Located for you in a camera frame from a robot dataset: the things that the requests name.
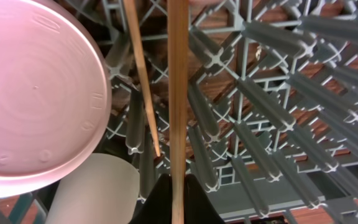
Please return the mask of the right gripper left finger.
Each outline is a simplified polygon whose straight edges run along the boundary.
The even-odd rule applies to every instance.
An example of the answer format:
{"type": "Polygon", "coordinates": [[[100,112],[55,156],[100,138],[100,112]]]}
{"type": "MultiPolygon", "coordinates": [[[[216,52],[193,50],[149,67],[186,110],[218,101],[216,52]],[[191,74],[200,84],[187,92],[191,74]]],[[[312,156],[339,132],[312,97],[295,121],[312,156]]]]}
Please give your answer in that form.
{"type": "Polygon", "coordinates": [[[172,223],[172,178],[162,174],[147,200],[129,224],[172,223]]]}

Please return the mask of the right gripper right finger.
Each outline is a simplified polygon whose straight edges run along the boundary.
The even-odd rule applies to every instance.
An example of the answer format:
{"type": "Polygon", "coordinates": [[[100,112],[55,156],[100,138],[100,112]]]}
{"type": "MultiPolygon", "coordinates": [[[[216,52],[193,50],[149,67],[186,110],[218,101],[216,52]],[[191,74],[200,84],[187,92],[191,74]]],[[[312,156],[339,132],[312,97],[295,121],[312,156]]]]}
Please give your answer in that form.
{"type": "Polygon", "coordinates": [[[225,224],[193,174],[185,177],[185,224],[225,224]]]}

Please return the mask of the small white cup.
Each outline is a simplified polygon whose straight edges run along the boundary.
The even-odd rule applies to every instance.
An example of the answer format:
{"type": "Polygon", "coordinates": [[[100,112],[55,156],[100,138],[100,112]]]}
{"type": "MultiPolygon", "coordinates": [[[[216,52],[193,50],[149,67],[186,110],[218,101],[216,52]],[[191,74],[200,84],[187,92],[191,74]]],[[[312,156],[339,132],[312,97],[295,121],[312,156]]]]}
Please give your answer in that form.
{"type": "Polygon", "coordinates": [[[140,175],[129,162],[94,153],[64,177],[46,223],[129,223],[139,195],[140,175]]]}

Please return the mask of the small pink plate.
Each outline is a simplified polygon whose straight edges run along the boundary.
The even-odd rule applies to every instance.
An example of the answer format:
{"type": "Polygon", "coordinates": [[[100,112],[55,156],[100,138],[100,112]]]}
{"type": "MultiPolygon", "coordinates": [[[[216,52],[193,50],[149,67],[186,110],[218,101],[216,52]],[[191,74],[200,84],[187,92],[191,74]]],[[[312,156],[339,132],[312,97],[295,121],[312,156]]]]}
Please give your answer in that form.
{"type": "Polygon", "coordinates": [[[0,1],[0,198],[75,170],[110,109],[103,55],[77,18],[54,1],[0,1]]]}

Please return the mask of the grey dishwasher rack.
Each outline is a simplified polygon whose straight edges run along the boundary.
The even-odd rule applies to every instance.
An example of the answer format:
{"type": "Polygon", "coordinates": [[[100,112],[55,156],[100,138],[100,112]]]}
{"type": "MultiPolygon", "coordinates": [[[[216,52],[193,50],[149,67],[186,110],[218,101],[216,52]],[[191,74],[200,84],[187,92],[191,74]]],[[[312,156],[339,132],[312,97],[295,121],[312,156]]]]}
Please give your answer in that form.
{"type": "MultiPolygon", "coordinates": [[[[167,1],[135,1],[160,157],[124,1],[54,2],[103,55],[111,109],[90,155],[138,170],[133,219],[158,178],[171,176],[167,1]]],[[[358,174],[349,170],[358,164],[358,70],[350,66],[358,57],[358,1],[344,1],[344,14],[334,17],[322,15],[327,5],[218,1],[193,15],[188,3],[185,177],[196,176],[223,221],[283,213],[293,222],[293,209],[322,208],[334,223],[358,223],[358,174]]],[[[63,178],[0,198],[0,223],[20,223],[32,206],[34,221],[46,223],[63,178]]]]}

